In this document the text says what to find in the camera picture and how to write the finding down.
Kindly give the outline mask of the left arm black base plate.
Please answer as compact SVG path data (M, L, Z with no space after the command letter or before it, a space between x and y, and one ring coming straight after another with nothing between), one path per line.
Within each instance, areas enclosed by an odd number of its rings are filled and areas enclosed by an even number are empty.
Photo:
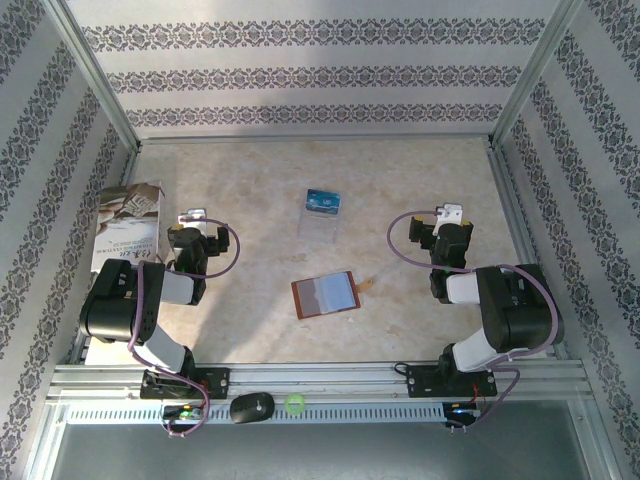
M230 383L228 368L197 368L195 377L187 383L166 374L145 370L140 387L140 398L145 400L202 400L203 393L193 384L204 389L214 400L227 398Z

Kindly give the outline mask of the long aluminium mounting rail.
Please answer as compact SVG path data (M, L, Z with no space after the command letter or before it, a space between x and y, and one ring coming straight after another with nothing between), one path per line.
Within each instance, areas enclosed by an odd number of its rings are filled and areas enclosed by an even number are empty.
M521 376L511 401L591 399L593 389L579 360L530 359L511 364ZM268 392L282 400L298 393L310 401L405 402L408 381L390 363L228 364L222 382L229 398ZM62 365L54 374L46 400L139 399L144 368L133 365Z

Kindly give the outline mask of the aluminium frame post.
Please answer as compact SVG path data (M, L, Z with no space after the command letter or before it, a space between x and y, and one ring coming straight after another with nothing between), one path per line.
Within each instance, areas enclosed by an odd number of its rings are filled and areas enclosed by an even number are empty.
M120 139L130 150L138 152L140 140L66 0L40 1L62 40L73 54L87 84L96 95Z
M495 128L489 135L492 147L502 143L509 133L530 92L538 82L554 50L583 2L584 0L559 0L554 13L541 33L539 41L522 71L522 75L516 82L515 88L506 102Z

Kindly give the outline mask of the paperback book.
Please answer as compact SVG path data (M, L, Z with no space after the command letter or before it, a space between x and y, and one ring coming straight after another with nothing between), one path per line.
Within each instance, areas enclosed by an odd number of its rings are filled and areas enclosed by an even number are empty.
M160 181L109 187L100 194L91 271L109 259L165 262L165 193Z

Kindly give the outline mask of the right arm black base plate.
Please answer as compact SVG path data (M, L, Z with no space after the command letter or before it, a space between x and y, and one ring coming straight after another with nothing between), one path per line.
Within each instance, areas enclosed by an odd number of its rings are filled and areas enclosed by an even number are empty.
M495 378L487 371L443 375L434 365L409 365L406 369L410 398L495 397Z

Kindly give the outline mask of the black computer mouse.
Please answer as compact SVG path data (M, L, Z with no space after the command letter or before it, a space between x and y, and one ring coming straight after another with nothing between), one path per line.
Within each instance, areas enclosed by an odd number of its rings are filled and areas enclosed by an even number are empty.
M241 395L230 404L230 418L237 425L266 421L274 412L275 400L266 392Z

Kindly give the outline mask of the brown leather card holder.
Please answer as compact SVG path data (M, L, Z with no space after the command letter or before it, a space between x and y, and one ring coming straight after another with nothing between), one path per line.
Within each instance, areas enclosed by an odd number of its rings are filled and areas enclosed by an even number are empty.
M359 309L359 295L373 284L372 278L356 284L352 271L294 281L291 290L297 318L304 320Z

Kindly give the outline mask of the aluminium rear rail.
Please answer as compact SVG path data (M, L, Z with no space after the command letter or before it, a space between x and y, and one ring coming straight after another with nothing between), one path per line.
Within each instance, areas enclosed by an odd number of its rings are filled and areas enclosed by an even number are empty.
M490 134L453 133L453 134L294 134L294 135L241 135L241 136L173 136L150 137L142 139L142 147L158 145L192 144L240 144L240 143L283 143L283 142L351 142L351 141L422 141L422 140L466 140L481 139L490 143Z

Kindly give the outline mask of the grey metal panel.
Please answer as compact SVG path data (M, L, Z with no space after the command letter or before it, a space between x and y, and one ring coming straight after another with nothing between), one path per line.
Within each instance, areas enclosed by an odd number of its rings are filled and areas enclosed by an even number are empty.
M52 480L592 480L564 428L525 436L436 424L211 426L185 440L157 426L73 425Z

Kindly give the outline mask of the clear plastic sleeve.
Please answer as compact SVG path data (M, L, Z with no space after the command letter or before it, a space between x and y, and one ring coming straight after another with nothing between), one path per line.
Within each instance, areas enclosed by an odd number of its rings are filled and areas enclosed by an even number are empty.
M333 244L336 241L340 212L337 215L327 215L307 211L305 200L300 211L297 235L300 239Z

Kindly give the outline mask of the aluminium side rail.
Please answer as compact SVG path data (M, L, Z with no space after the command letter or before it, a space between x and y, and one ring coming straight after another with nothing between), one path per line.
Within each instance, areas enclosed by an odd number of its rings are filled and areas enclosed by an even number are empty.
M119 186L127 185L131 179L135 176L135 169L138 162L141 149L135 150L131 153L123 167L123 170L119 177ZM75 337L71 344L71 348L68 351L68 355L64 360L64 364L80 365L84 364L88 354L91 340L87 335L80 331L80 328L76 329Z
M486 145L486 152L518 261L521 264L540 263L536 245L527 230L525 214L519 204L504 156L500 149L491 143Z

